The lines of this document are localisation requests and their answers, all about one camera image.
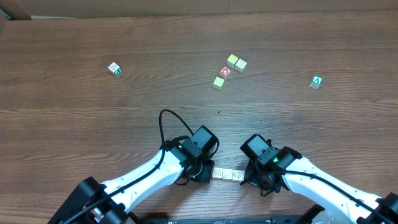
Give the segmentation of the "white patterned block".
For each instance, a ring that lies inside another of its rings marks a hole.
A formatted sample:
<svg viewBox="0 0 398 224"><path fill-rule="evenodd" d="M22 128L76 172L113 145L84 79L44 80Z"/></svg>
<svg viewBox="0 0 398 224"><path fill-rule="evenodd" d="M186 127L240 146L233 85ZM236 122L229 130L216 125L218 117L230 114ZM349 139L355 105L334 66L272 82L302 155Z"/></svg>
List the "white patterned block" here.
<svg viewBox="0 0 398 224"><path fill-rule="evenodd" d="M222 179L223 178L223 169L219 167L214 167L212 172L213 179Z"/></svg>

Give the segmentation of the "yellow block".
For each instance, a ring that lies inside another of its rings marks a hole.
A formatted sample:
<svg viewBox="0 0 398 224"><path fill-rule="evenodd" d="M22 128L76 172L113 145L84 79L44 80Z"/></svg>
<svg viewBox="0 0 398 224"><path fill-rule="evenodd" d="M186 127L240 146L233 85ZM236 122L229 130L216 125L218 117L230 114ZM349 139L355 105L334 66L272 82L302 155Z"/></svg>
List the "yellow block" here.
<svg viewBox="0 0 398 224"><path fill-rule="evenodd" d="M232 180L233 179L233 170L232 169L222 169L222 179L223 180Z"/></svg>
<svg viewBox="0 0 398 224"><path fill-rule="evenodd" d="M221 90L224 84L224 79L221 77L216 77L213 82L213 88L217 90Z"/></svg>
<svg viewBox="0 0 398 224"><path fill-rule="evenodd" d="M227 66L234 68L236 62L239 60L239 57L237 57L234 54L231 54L228 58L227 58Z"/></svg>

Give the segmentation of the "white block green edge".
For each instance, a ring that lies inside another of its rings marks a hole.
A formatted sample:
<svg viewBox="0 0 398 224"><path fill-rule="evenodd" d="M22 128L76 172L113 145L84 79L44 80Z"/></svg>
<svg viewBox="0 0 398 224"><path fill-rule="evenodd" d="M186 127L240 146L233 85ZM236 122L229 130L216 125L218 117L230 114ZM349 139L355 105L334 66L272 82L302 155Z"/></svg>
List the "white block green edge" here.
<svg viewBox="0 0 398 224"><path fill-rule="evenodd" d="M243 170L232 170L232 181L242 182L244 180L245 171Z"/></svg>

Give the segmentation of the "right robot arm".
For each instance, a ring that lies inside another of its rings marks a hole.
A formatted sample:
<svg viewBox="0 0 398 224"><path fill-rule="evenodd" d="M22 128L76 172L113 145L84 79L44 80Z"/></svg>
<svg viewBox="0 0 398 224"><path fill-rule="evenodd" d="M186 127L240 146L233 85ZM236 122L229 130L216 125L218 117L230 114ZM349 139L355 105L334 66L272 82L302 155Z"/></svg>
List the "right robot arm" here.
<svg viewBox="0 0 398 224"><path fill-rule="evenodd" d="M242 184L263 197L281 189L315 202L298 223L397 223L397 194L386 197L358 190L327 174L301 153L278 149L270 139L253 134L240 147L248 157Z"/></svg>

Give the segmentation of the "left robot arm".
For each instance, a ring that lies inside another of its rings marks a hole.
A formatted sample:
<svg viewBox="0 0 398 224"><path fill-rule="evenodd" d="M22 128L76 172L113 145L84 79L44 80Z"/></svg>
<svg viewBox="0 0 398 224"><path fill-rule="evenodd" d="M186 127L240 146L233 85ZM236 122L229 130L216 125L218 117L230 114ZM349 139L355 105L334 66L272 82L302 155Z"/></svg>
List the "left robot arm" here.
<svg viewBox="0 0 398 224"><path fill-rule="evenodd" d="M220 142L205 126L192 136L179 136L161 145L159 152L138 168L99 183L81 181L50 219L51 223L136 223L132 210L159 189L207 184L214 168L212 156Z"/></svg>

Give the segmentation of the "red circle block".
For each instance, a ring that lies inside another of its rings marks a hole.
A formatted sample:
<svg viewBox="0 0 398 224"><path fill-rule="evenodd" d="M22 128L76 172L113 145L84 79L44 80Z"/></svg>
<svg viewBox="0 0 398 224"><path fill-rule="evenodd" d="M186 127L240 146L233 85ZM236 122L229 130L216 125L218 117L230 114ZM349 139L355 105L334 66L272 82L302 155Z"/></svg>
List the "red circle block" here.
<svg viewBox="0 0 398 224"><path fill-rule="evenodd" d="M219 73L219 76L226 80L231 75L231 69L228 66L224 66Z"/></svg>

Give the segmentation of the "green letter block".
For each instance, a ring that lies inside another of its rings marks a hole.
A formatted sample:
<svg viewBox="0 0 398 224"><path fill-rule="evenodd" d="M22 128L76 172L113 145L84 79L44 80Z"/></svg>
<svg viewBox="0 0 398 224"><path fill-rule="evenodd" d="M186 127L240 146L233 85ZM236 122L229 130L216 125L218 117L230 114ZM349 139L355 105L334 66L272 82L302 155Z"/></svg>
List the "green letter block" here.
<svg viewBox="0 0 398 224"><path fill-rule="evenodd" d="M312 78L312 81L311 81L309 87L314 88L314 89L318 89L319 87L321 87L322 82L323 82L323 78L315 75Z"/></svg>

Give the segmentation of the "white block far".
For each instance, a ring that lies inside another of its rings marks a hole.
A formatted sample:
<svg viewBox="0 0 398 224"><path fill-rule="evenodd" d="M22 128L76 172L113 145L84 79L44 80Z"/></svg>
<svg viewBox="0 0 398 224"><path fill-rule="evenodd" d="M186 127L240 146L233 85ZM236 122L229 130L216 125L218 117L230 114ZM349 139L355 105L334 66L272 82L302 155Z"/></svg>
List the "white block far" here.
<svg viewBox="0 0 398 224"><path fill-rule="evenodd" d="M247 66L247 62L242 60L241 58L235 63L234 69L237 70L239 73L243 73Z"/></svg>

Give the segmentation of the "white block green side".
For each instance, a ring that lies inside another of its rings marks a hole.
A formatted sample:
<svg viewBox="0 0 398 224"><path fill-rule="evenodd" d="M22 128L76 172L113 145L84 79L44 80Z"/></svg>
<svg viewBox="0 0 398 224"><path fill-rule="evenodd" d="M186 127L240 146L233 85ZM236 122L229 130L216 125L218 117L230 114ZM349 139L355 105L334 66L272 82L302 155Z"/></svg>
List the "white block green side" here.
<svg viewBox="0 0 398 224"><path fill-rule="evenodd" d="M112 62L109 66L108 66L108 70L115 76L118 77L121 73L122 73L122 69L121 67L115 63Z"/></svg>

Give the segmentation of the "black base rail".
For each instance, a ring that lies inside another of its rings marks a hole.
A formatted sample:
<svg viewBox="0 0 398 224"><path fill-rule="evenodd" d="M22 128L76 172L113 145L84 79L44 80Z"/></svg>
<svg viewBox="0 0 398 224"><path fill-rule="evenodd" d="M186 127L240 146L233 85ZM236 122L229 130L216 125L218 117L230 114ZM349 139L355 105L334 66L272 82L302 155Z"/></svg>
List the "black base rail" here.
<svg viewBox="0 0 398 224"><path fill-rule="evenodd" d="M181 219L166 218L140 219L139 224L298 224L303 223L300 215L272 216L270 218L220 218L220 219Z"/></svg>

